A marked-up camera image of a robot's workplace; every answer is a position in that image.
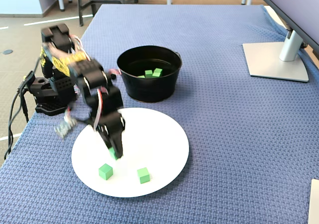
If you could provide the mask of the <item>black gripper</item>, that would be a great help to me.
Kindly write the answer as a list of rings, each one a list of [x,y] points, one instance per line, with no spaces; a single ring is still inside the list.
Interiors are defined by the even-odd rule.
[[[108,149],[114,149],[115,156],[123,156],[122,133],[125,129],[125,122],[119,112],[111,112],[103,115],[97,125],[97,131]]]

